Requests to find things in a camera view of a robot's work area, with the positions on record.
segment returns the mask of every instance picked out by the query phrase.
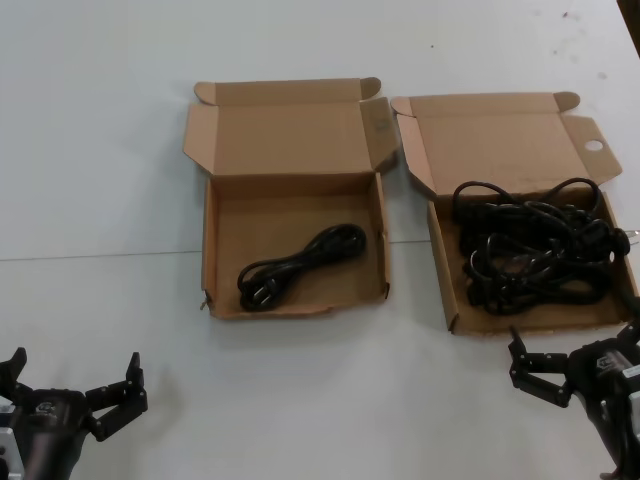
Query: robotic arm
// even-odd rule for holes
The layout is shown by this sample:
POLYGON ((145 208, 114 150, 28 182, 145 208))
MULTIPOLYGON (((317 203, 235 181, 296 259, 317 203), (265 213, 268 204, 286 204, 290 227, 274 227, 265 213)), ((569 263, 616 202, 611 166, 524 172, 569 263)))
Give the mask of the robotic arm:
POLYGON ((147 411, 138 353, 124 381, 84 394, 18 383, 26 363, 24 348, 0 363, 0 396, 12 402, 0 407, 0 480, 68 480, 88 433, 102 442, 147 411))
POLYGON ((572 352, 528 353, 512 328, 509 345, 513 386, 559 407, 572 395, 582 401, 587 417, 616 464, 608 480, 640 479, 640 320, 628 324, 615 338, 597 341, 572 352), (534 373, 563 375, 562 385, 534 373))

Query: black cable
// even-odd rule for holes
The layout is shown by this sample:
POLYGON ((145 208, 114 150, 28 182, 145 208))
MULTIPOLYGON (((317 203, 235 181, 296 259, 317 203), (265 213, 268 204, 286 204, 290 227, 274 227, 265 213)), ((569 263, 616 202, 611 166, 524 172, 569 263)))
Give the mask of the black cable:
POLYGON ((453 219, 461 226, 460 251, 471 280, 467 295, 494 315, 513 315, 544 303, 588 305, 609 291, 611 253, 629 253, 625 232, 596 217, 602 193, 593 181, 572 178, 536 200, 521 200, 484 182, 460 185, 452 198, 453 219), (554 204, 574 184, 591 189, 588 209, 554 204), (469 187, 498 194, 495 202, 463 201, 469 187), (581 289, 573 288, 579 282, 581 289))
POLYGON ((357 225, 329 227, 315 236, 300 253, 289 257, 263 260, 245 267, 238 276, 240 303, 245 310, 265 311, 275 308, 300 274, 331 263, 362 255, 367 244, 364 230, 357 225), (244 277, 261 268, 249 280, 244 277))

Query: power cord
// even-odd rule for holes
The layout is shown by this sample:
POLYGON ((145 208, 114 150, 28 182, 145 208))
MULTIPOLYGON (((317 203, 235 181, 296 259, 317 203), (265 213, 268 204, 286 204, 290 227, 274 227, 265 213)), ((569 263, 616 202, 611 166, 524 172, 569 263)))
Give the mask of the power cord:
POLYGON ((545 303, 588 305, 612 286, 611 253, 629 253, 619 228, 596 218, 602 193, 593 181, 572 178, 537 200, 520 200, 491 183, 466 182, 453 194, 453 219, 461 226, 460 252, 471 283, 471 305, 494 315, 514 315, 545 303), (591 188, 591 205, 552 204, 569 185, 591 188), (495 203, 464 202, 463 190, 484 187, 495 203))
POLYGON ((240 304, 245 310, 266 311, 275 308, 298 277, 313 268, 362 255, 367 244, 364 230, 357 225, 329 227, 315 236, 300 253, 263 260, 245 267, 238 276, 240 304), (262 267, 249 280, 245 276, 262 267))

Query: black power cable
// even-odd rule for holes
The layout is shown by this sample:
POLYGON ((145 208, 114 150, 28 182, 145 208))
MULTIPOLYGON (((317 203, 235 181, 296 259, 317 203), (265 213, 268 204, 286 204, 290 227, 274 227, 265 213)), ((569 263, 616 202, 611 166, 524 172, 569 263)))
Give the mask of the black power cable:
POLYGON ((629 253, 629 239, 596 217, 602 193, 593 181, 572 178, 537 200, 521 200, 496 185, 466 182, 453 194, 453 218, 461 226, 460 251, 471 280, 471 305, 494 315, 513 315, 544 303, 588 305, 612 286, 611 253, 629 253), (591 188, 591 204, 581 209, 553 204, 569 185, 591 188), (463 201, 461 192, 484 187, 493 202, 463 201))
POLYGON ((300 274, 331 263, 362 255, 367 244, 364 230, 357 225, 329 227, 315 236, 300 253, 263 260, 245 267, 238 276, 240 303, 245 310, 266 311, 275 308, 300 274), (244 277, 261 268, 249 280, 244 277))

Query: cardboard box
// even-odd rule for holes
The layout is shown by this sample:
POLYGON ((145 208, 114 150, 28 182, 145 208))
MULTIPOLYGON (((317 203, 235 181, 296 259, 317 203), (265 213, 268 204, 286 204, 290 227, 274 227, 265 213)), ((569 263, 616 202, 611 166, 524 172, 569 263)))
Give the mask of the cardboard box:
POLYGON ((377 78, 198 83, 184 152, 211 174, 202 289, 220 318, 309 315, 386 298, 389 240, 379 171, 399 148, 377 78), (367 252, 305 273, 281 306, 246 312, 237 277, 355 223, 367 252))
MULTIPOLYGON (((447 325, 453 333, 494 334, 506 332, 510 325, 525 331, 595 328, 629 319, 613 293, 597 305, 541 305, 513 316, 490 315, 467 299, 459 227, 451 219, 456 187, 477 180, 526 197, 572 177, 601 184, 622 172, 593 119, 564 114, 579 103, 580 97, 570 92, 392 100, 409 170, 430 199, 433 255, 447 325)), ((463 194, 469 199, 490 198, 482 188, 463 194)), ((564 200, 576 205, 584 204, 589 194, 590 189, 582 186, 563 192, 564 200)), ((615 226, 606 195, 601 210, 601 218, 615 226)), ((617 283, 637 295, 628 259, 616 263, 617 283)))

